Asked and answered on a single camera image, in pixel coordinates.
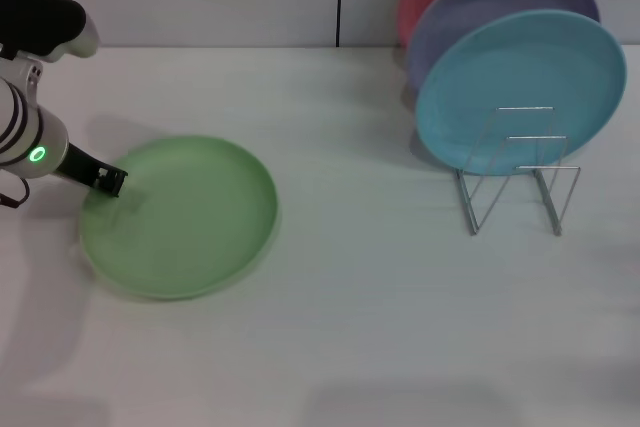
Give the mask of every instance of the green led light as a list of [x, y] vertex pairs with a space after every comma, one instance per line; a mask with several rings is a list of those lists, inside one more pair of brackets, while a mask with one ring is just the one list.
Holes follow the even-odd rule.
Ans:
[[31, 162], [40, 162], [42, 159], [44, 159], [45, 155], [47, 155], [47, 149], [45, 149], [44, 147], [36, 147], [29, 154], [29, 160]]

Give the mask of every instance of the purple plate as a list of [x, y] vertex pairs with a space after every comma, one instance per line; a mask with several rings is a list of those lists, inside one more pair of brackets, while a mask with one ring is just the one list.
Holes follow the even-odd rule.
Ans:
[[539, 9], [566, 10], [600, 21], [595, 0], [435, 0], [409, 43], [409, 84], [419, 91], [440, 57], [465, 35], [507, 15]]

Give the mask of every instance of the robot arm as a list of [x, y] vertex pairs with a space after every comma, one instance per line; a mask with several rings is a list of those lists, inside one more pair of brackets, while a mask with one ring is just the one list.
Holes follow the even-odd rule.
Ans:
[[38, 105], [43, 65], [64, 53], [88, 57], [98, 37], [84, 9], [71, 0], [0, 0], [0, 169], [23, 181], [21, 201], [0, 194], [16, 208], [29, 196], [26, 180], [57, 174], [117, 197], [127, 173], [89, 156], [69, 142], [64, 124]]

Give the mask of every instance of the plate rim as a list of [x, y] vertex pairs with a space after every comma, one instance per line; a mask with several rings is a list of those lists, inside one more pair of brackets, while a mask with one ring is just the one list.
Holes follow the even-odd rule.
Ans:
[[139, 154], [140, 152], [143, 152], [144, 150], [147, 150], [149, 148], [155, 147], [158, 144], [163, 144], [165, 142], [174, 142], [174, 141], [184, 141], [184, 140], [196, 140], [196, 139], [201, 139], [201, 140], [207, 140], [207, 141], [216, 141], [219, 142], [221, 144], [225, 144], [227, 146], [233, 147], [234, 149], [236, 149], [237, 151], [241, 152], [243, 155], [245, 155], [246, 157], [252, 159], [254, 162], [256, 162], [256, 164], [260, 167], [260, 169], [263, 171], [264, 174], [266, 174], [266, 180], [268, 181], [268, 184], [270, 186], [270, 188], [273, 190], [273, 202], [274, 202], [274, 215], [273, 218], [270, 219], [269, 222], [269, 233], [268, 235], [265, 236], [264, 240], [262, 241], [262, 244], [260, 245], [260, 247], [258, 249], [256, 249], [256, 251], [252, 254], [251, 258], [246, 262], [245, 265], [243, 265], [242, 267], [238, 268], [236, 271], [234, 271], [232, 274], [223, 277], [220, 280], [217, 280], [215, 282], [212, 282], [211, 284], [208, 284], [198, 290], [193, 290], [190, 292], [185, 292], [182, 294], [158, 294], [158, 293], [151, 293], [149, 291], [145, 291], [144, 289], [137, 289], [137, 288], [132, 288], [132, 287], [128, 287], [126, 285], [123, 285], [119, 282], [117, 282], [116, 280], [114, 280], [111, 276], [109, 276], [108, 274], [106, 274], [104, 272], [103, 267], [100, 266], [100, 264], [98, 262], [96, 262], [94, 256], [92, 256], [89, 252], [89, 249], [87, 249], [86, 246], [86, 238], [85, 238], [85, 222], [86, 222], [86, 213], [85, 213], [85, 205], [89, 199], [89, 197], [93, 194], [95, 195], [96, 192], [94, 191], [89, 191], [85, 197], [85, 199], [82, 202], [82, 206], [80, 207], [80, 212], [78, 214], [78, 238], [79, 238], [79, 244], [81, 247], [81, 252], [82, 255], [84, 257], [84, 259], [88, 262], [89, 266], [91, 267], [91, 270], [94, 272], [94, 274], [96, 275], [97, 278], [99, 278], [101, 281], [104, 281], [107, 285], [109, 285], [112, 289], [118, 291], [118, 292], [122, 292], [125, 293], [127, 295], [132, 295], [135, 296], [137, 298], [146, 298], [146, 299], [152, 299], [152, 300], [163, 300], [163, 301], [174, 301], [174, 300], [188, 300], [188, 299], [193, 299], [196, 297], [200, 297], [206, 294], [209, 294], [211, 292], [214, 292], [216, 290], [220, 290], [223, 289], [225, 287], [227, 287], [228, 285], [234, 284], [235, 282], [237, 282], [238, 280], [241, 280], [242, 278], [244, 278], [245, 275], [248, 275], [250, 272], [253, 271], [253, 269], [256, 267], [257, 263], [262, 259], [263, 255], [265, 255], [267, 253], [268, 250], [270, 250], [271, 245], [273, 244], [276, 234], [279, 231], [279, 225], [282, 219], [282, 213], [281, 213], [281, 203], [280, 203], [280, 196], [278, 193], [278, 189], [276, 187], [276, 183], [273, 179], [273, 176], [271, 175], [271, 172], [269, 171], [269, 169], [267, 169], [266, 165], [257, 157], [255, 156], [253, 153], [251, 153], [250, 151], [248, 151], [247, 149], [245, 149], [244, 147], [242, 147], [241, 145], [236, 144], [235, 142], [231, 142], [225, 138], [222, 137], [217, 137], [217, 136], [208, 136], [208, 135], [177, 135], [177, 136], [166, 136], [166, 137], [159, 137], [156, 138], [154, 140], [151, 140], [149, 142], [145, 142], [141, 145], [138, 145], [137, 147], [134, 147], [133, 149], [131, 149], [129, 152], [127, 152], [126, 154], [120, 156], [115, 162], [114, 165], [118, 165], [121, 161], [123, 161], [125, 158], [134, 155], [134, 154]]
[[[622, 46], [616, 40], [616, 38], [613, 36], [613, 34], [611, 32], [609, 32], [609, 30], [607, 30], [605, 27], [603, 27], [600, 23], [596, 22], [595, 20], [593, 20], [593, 19], [591, 19], [589, 17], [586, 17], [586, 16], [584, 16], [582, 14], [577, 14], [575, 12], [569, 12], [569, 11], [557, 10], [557, 9], [540, 9], [540, 10], [527, 10], [527, 11], [523, 11], [523, 12], [518, 12], [516, 14], [508, 15], [506, 17], [502, 17], [500, 19], [497, 19], [497, 20], [495, 20], [495, 21], [493, 21], [493, 22], [491, 22], [489, 24], [486, 24], [486, 25], [474, 30], [473, 32], [470, 32], [469, 34], [465, 35], [464, 37], [462, 37], [442, 57], [440, 57], [440, 59], [438, 60], [438, 62], [436, 62], [436, 64], [434, 65], [433, 69], [431, 69], [431, 72], [429, 72], [429, 75], [427, 76], [427, 78], [424, 80], [422, 86], [420, 87], [420, 93], [418, 95], [418, 98], [416, 99], [416, 112], [415, 112], [416, 130], [418, 132], [418, 137], [420, 138], [420, 141], [422, 142], [422, 144], [440, 162], [442, 162], [443, 164], [449, 166], [452, 169], [461, 169], [463, 167], [463, 166], [458, 166], [458, 165], [452, 165], [447, 160], [441, 158], [436, 152], [434, 152], [429, 147], [428, 142], [425, 140], [425, 135], [423, 133], [423, 128], [421, 127], [422, 125], [424, 125], [424, 122], [419, 120], [420, 118], [423, 118], [424, 115], [426, 115], [426, 113], [425, 113], [426, 106], [425, 106], [425, 101], [423, 99], [426, 97], [427, 91], [431, 89], [431, 85], [430, 84], [432, 82], [434, 82], [432, 80], [432, 78], [436, 77], [438, 75], [439, 69], [442, 68], [441, 65], [444, 64], [448, 60], [449, 57], [457, 54], [459, 50], [461, 50], [463, 47], [465, 47], [466, 44], [470, 41], [471, 38], [483, 33], [486, 30], [493, 29], [497, 25], [500, 25], [500, 24], [503, 24], [503, 23], [512, 22], [512, 21], [517, 20], [517, 19], [522, 18], [522, 17], [533, 17], [533, 16], [537, 17], [537, 16], [546, 16], [546, 15], [553, 15], [555, 17], [576, 18], [576, 19], [579, 19], [579, 20], [581, 20], [583, 22], [591, 24], [593, 27], [596, 27], [601, 32], [603, 32], [604, 38], [606, 38], [607, 41], [614, 47], [614, 50], [619, 54], [619, 57], [618, 57], [619, 60], [621, 60], [621, 67], [622, 67], [622, 69], [621, 69], [622, 70], [621, 87], [620, 87], [620, 91], [618, 92], [618, 98], [617, 98], [617, 103], [616, 103], [615, 108], [613, 108], [611, 110], [611, 112], [609, 113], [609, 115], [606, 118], [606, 120], [595, 131], [595, 133], [593, 135], [591, 135], [589, 138], [587, 138], [587, 140], [585, 140], [583, 143], [578, 145], [573, 150], [568, 150], [566, 155], [569, 155], [572, 152], [575, 152], [579, 148], [581, 148], [584, 145], [586, 145], [589, 142], [591, 142], [591, 140], [596, 135], [598, 135], [600, 133], [600, 131], [609, 123], [609, 121], [611, 120], [611, 118], [615, 114], [616, 110], [618, 110], [618, 108], [620, 106], [620, 103], [622, 102], [622, 98], [624, 96], [624, 93], [625, 93], [625, 90], [626, 90], [626, 86], [627, 86], [627, 81], [628, 81], [628, 66], [627, 66], [627, 62], [626, 62], [626, 56], [624, 54]], [[499, 171], [499, 170], [500, 169], [498, 167], [494, 167], [494, 171]], [[467, 170], [466, 173], [468, 173], [468, 174], [476, 174], [476, 175], [483, 175], [484, 174], [484, 172], [476, 172], [474, 170]], [[502, 173], [498, 172], [498, 173], [490, 173], [490, 174], [487, 174], [487, 175], [504, 176], [504, 175], [509, 175], [509, 174], [502, 174]]]

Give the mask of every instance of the metal wire rack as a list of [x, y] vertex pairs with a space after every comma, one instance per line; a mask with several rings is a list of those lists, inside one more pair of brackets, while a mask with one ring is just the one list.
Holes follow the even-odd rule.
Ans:
[[[495, 120], [500, 115], [517, 115], [522, 112], [533, 112], [544, 114], [548, 113], [551, 116], [551, 120], [549, 123], [548, 133], [546, 135], [526, 135], [526, 136], [508, 136], [505, 137], [495, 153], [492, 155], [489, 163], [487, 164], [487, 168], [484, 173], [478, 179], [473, 191], [469, 194], [469, 188], [467, 186], [466, 175], [467, 169], [471, 165], [471, 162], [475, 158], [475, 155], [478, 149], [482, 146], [483, 141], [486, 139], [487, 135], [491, 132], [493, 125], [495, 124]], [[554, 107], [500, 107], [493, 111], [493, 113], [489, 116], [484, 129], [476, 141], [475, 145], [471, 149], [469, 153], [469, 157], [465, 162], [465, 165], [462, 169], [455, 170], [456, 181], [458, 183], [460, 193], [462, 196], [462, 202], [464, 206], [464, 210], [467, 216], [467, 220], [469, 222], [469, 226], [471, 229], [471, 235], [477, 235], [480, 232], [480, 229], [487, 221], [489, 214], [493, 211], [493, 208], [498, 203], [498, 200], [502, 196], [505, 188], [509, 184], [513, 174], [517, 174], [518, 171], [531, 171], [533, 177], [535, 178], [540, 193], [542, 194], [542, 202], [547, 209], [547, 213], [549, 214], [549, 219], [551, 220], [551, 226], [553, 228], [553, 233], [557, 236], [562, 235], [562, 221], [564, 220], [565, 214], [567, 213], [567, 208], [569, 207], [569, 202], [571, 201], [571, 197], [573, 196], [573, 192], [575, 190], [576, 184], [578, 183], [578, 179], [580, 178], [580, 173], [582, 169], [580, 167], [575, 166], [566, 166], [563, 165], [562, 162], [567, 152], [567, 147], [569, 145], [569, 138], [565, 135], [553, 135], [555, 123], [555, 108]], [[536, 163], [535, 165], [520, 165], [514, 168], [513, 174], [505, 176], [504, 181], [502, 182], [498, 193], [491, 201], [489, 208], [480, 221], [478, 221], [478, 217], [476, 216], [474, 207], [473, 207], [473, 199], [475, 195], [478, 193], [480, 186], [483, 184], [484, 180], [491, 175], [496, 160], [500, 157], [500, 155], [504, 152], [505, 147], [512, 142], [535, 142], [536, 146]], [[562, 142], [562, 153], [560, 158], [555, 163], [555, 165], [545, 165], [544, 156], [545, 151], [547, 150], [547, 146], [553, 142]], [[547, 182], [544, 178], [543, 172], [551, 170], [553, 171], [553, 178], [551, 183], [547, 185]], [[560, 171], [572, 171], [574, 172], [573, 182], [571, 183], [571, 187], [569, 189], [569, 193], [567, 194], [567, 199], [564, 202], [564, 206], [562, 207], [562, 211], [560, 215], [558, 215], [558, 211], [556, 210], [555, 204], [551, 198], [551, 192], [556, 183], [556, 179], [558, 177], [558, 173]]]

